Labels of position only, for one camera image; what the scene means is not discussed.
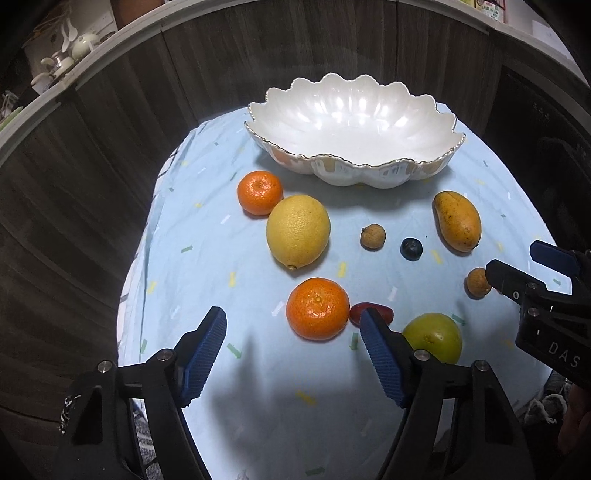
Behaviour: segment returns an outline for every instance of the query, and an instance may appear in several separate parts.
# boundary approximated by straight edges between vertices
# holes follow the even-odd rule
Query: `blue gripper pad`
[[[177,353],[181,407],[201,395],[226,337],[226,329],[226,313],[220,307],[211,307],[197,330],[185,333],[178,341],[174,350]]]
[[[531,259],[558,273],[573,278],[580,274],[581,266],[574,253],[536,240],[530,245]]]
[[[396,405],[402,407],[405,403],[405,394],[402,390],[402,372],[384,335],[367,310],[361,312],[359,329],[384,393],[388,398],[394,400]]]

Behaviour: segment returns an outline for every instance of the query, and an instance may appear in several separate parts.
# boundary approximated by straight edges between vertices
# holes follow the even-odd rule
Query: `mandarin orange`
[[[309,278],[291,292],[285,316],[295,333],[307,340],[329,340],[345,328],[349,296],[338,283]]]
[[[269,215],[283,198],[280,180],[267,171],[252,171],[236,189],[240,206],[252,215]]]

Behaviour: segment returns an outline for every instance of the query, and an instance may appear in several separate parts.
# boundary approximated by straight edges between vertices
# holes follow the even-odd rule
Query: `screw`
[[[107,373],[109,370],[111,370],[112,366],[113,366],[113,364],[111,362],[109,362],[108,360],[103,360],[101,363],[99,363],[96,366],[96,369],[100,373],[104,374],[104,373]]]
[[[486,360],[476,360],[476,368],[481,372],[488,372],[491,369],[491,366],[488,364]]]
[[[427,352],[426,350],[423,350],[422,348],[420,348],[419,350],[414,351],[414,357],[417,360],[420,360],[421,362],[426,362],[427,360],[429,360],[431,358],[431,354],[429,352]]]
[[[156,358],[161,362],[165,362],[173,355],[173,351],[170,348],[163,348],[156,354]]]

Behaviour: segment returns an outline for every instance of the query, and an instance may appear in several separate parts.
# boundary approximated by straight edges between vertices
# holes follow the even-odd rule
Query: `light blue tablecloth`
[[[439,104],[441,111],[449,111]],[[327,343],[296,337],[285,319],[292,289],[309,277],[337,281],[351,304],[373,301],[395,311],[402,330],[417,315],[442,312],[461,324],[460,364],[485,358],[515,408],[543,386],[549,370],[514,345],[518,306],[493,290],[471,300],[466,274],[499,258],[570,292],[570,280],[529,258],[536,238],[552,242],[540,216],[499,158],[465,125],[463,147],[432,179],[391,190],[332,187],[277,165],[248,136],[240,109],[195,129],[163,167],[144,237],[130,269],[119,311],[119,362],[143,362],[195,329],[210,306],[228,316],[228,334],[201,398],[185,409],[187,424],[213,480],[373,478],[402,412],[384,396],[358,330],[348,325]],[[245,215],[236,186],[252,170],[280,177],[285,195],[306,193],[327,208],[330,244],[321,259],[291,273],[272,258],[266,219]],[[436,232],[431,202],[442,190],[467,196],[482,218],[478,247],[467,256],[448,250]],[[384,248],[359,245],[361,229],[379,223]],[[424,254],[399,253],[408,236]],[[231,343],[241,357],[226,347]],[[451,418],[446,403],[441,428]]]

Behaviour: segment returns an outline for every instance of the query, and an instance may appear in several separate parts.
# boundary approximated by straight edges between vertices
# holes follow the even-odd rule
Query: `wooden wall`
[[[503,58],[487,33],[418,7],[262,0],[158,34],[64,95],[0,171],[0,427],[35,474],[49,475],[67,386],[116,358],[152,187],[190,129],[336,72],[401,80],[480,133]]]

